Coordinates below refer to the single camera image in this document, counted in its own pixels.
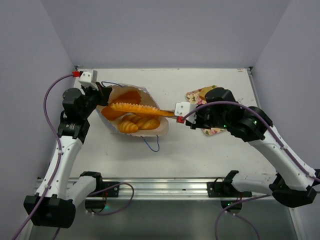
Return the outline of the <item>herb bread slice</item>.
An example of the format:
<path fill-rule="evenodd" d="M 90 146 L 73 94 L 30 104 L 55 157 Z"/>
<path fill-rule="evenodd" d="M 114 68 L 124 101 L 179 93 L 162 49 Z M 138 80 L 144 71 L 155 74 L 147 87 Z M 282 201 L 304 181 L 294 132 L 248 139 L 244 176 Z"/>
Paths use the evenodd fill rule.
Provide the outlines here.
<path fill-rule="evenodd" d="M 206 100 L 206 94 L 209 92 L 209 91 L 211 91 L 211 90 L 213 90 L 213 89 L 215 89 L 215 88 L 217 88 L 217 86 L 216 85 L 212 85 L 212 86 L 208 86 L 208 87 L 204 87 L 204 88 L 202 88 L 200 91 L 199 91 L 199 97 L 200 97 L 200 99 L 202 99 L 202 100 Z"/>

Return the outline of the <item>metal tongs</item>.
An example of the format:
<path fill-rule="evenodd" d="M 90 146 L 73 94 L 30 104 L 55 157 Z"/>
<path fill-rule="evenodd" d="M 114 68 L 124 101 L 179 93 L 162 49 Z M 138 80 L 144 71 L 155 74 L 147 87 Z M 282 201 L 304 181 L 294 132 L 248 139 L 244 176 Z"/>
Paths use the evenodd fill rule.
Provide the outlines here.
<path fill-rule="evenodd" d="M 176 116 L 173 112 L 170 112 L 170 111 L 163 111 L 160 113 L 160 116 L 165 118 L 175 119 L 175 120 L 178 118 L 178 116 Z"/>

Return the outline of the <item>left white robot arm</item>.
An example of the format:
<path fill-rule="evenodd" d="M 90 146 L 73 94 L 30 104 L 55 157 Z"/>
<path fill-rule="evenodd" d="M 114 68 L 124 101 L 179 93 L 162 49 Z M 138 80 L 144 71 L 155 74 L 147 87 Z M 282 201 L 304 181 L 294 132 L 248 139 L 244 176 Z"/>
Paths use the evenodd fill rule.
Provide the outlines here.
<path fill-rule="evenodd" d="M 83 172 L 76 183 L 68 187 L 75 159 L 89 131 L 88 117 L 97 106 L 107 106 L 111 87 L 70 88 L 62 97 L 63 111 L 55 131 L 57 145 L 47 173 L 35 195 L 25 197 L 23 206 L 35 226 L 69 228 L 77 207 L 91 194 L 103 193 L 99 172 Z"/>

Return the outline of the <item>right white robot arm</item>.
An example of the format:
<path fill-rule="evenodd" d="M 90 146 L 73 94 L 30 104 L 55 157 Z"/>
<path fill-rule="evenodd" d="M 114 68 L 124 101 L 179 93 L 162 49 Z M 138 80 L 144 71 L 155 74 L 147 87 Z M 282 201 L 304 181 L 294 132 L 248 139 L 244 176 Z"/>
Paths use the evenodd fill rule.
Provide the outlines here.
<path fill-rule="evenodd" d="M 242 192 L 271 195 L 282 205 L 296 208 L 311 204 L 317 196 L 314 186 L 320 183 L 320 171 L 303 162 L 281 138 L 272 120 L 255 106 L 241 106 L 229 89 L 217 87 L 205 94 L 186 121 L 191 129 L 221 128 L 258 150 L 276 172 L 250 175 L 230 171 L 216 189 L 227 196 Z"/>

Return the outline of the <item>checkered paper bag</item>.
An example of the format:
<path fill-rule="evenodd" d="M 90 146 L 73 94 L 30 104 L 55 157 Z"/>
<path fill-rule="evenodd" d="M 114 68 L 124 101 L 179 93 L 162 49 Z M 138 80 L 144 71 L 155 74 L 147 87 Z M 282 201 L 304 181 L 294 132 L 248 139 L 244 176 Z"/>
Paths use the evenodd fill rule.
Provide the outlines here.
<path fill-rule="evenodd" d="M 124 84 L 124 83 L 114 83 L 114 82 L 108 82 L 108 81 L 102 81 L 100 84 L 103 87 L 111 87 L 111 89 L 112 89 L 111 94 L 109 96 L 108 103 L 126 92 L 137 91 L 141 96 L 141 102 L 138 104 L 152 106 L 152 107 L 156 107 L 156 108 L 159 107 L 157 105 L 157 103 L 155 102 L 155 100 L 150 95 L 150 93 L 144 87 L 138 87 L 138 86 L 134 86 L 134 85 L 128 85 L 128 84 Z M 105 106 L 98 106 L 96 108 L 97 113 L 98 113 L 100 119 L 102 120 L 102 122 L 104 123 L 104 125 L 110 130 L 110 132 L 112 134 L 124 135 L 124 136 L 130 136 L 130 137 L 138 137 L 138 138 L 141 138 L 146 143 L 147 142 L 146 138 L 156 138 L 156 140 L 159 141 L 159 137 L 165 136 L 169 131 L 169 122 L 163 116 L 125 112 L 124 115 L 118 117 L 115 120 L 108 120 L 101 113 L 103 108 L 105 108 Z M 135 133 L 122 133 L 122 132 L 120 132 L 118 130 L 118 124 L 123 122 L 122 118 L 125 115 L 131 115 L 131 114 L 134 114 L 134 115 L 137 115 L 140 117 L 145 117 L 145 118 L 156 118 L 160 121 L 160 126 L 156 129 L 152 129 L 152 130 L 139 129 Z"/>

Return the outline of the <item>long ridged orange bread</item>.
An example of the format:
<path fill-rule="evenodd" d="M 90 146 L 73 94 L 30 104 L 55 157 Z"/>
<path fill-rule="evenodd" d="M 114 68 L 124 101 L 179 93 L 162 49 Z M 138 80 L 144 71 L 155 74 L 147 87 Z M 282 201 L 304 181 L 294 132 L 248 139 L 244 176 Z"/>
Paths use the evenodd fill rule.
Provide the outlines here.
<path fill-rule="evenodd" d="M 111 108 L 115 111 L 126 112 L 126 113 L 138 113 L 144 115 L 160 116 L 160 113 L 168 110 L 162 110 L 154 106 L 133 104 L 133 103 L 113 103 Z"/>

